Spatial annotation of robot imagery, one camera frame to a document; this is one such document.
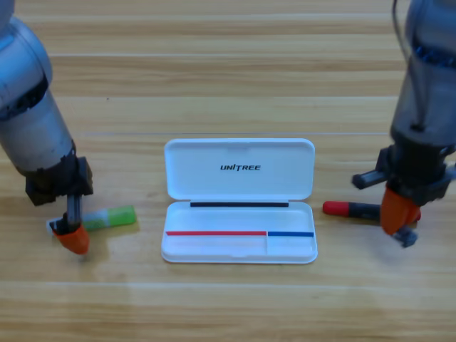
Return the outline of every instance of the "wooden table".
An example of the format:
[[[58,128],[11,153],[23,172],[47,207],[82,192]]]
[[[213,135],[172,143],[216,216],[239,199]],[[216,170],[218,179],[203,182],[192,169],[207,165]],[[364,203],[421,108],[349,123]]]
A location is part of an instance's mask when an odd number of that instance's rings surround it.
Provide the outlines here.
[[[402,13],[406,10],[404,1]],[[85,210],[133,204],[84,260],[45,232],[0,159],[0,340],[456,341],[456,187],[403,250],[324,200],[380,202],[373,168],[404,76],[381,0],[18,0],[52,90],[93,168]],[[316,146],[319,257],[304,266],[181,265],[160,256],[173,138],[300,137]]]

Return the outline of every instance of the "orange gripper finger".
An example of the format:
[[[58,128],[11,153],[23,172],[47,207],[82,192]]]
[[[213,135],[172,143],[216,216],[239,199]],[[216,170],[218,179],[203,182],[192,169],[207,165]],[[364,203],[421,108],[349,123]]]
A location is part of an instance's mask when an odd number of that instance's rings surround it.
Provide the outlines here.
[[[54,235],[60,241],[62,246],[69,249],[73,253],[82,255],[88,252],[90,239],[86,229],[82,225],[79,226],[79,228],[73,233],[57,235],[57,233],[54,232]]]
[[[413,223],[419,214],[420,207],[411,199],[386,188],[380,210],[380,224],[386,234],[393,235],[400,228]]]

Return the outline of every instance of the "marker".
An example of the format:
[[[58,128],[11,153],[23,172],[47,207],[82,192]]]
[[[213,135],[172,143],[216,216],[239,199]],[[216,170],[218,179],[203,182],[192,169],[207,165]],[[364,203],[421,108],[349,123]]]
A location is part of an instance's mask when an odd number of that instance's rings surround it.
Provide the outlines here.
[[[46,223],[48,233],[53,235],[51,223],[62,219],[50,219]],[[123,226],[136,222],[135,208],[132,205],[119,208],[103,209],[83,215],[83,226],[87,232],[94,230]]]
[[[326,201],[323,203],[323,212],[334,216],[371,219],[377,222],[380,221],[379,204]],[[419,212],[416,220],[419,221],[420,219],[421,212]]]

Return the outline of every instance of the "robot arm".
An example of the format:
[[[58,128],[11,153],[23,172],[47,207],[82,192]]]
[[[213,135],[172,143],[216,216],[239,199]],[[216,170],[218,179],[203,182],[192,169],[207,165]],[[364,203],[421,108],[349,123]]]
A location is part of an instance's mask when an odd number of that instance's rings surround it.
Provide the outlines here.
[[[390,128],[394,144],[352,183],[386,181],[381,225],[407,247],[419,207],[443,198],[455,177],[445,158],[456,146],[456,0],[413,0],[405,27],[411,53]]]
[[[14,0],[0,0],[0,9],[0,144],[26,178],[34,205],[67,196],[68,211],[53,227],[54,234],[72,252],[85,254],[81,197],[93,194],[90,167],[76,157],[49,90],[52,70],[46,50],[24,23],[11,17]]]

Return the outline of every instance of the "black stripe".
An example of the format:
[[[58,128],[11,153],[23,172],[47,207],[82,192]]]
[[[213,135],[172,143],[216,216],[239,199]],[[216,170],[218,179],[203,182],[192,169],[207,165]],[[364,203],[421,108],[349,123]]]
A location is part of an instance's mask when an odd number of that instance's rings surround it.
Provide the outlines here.
[[[279,207],[287,208],[286,202],[191,202],[191,207]]]

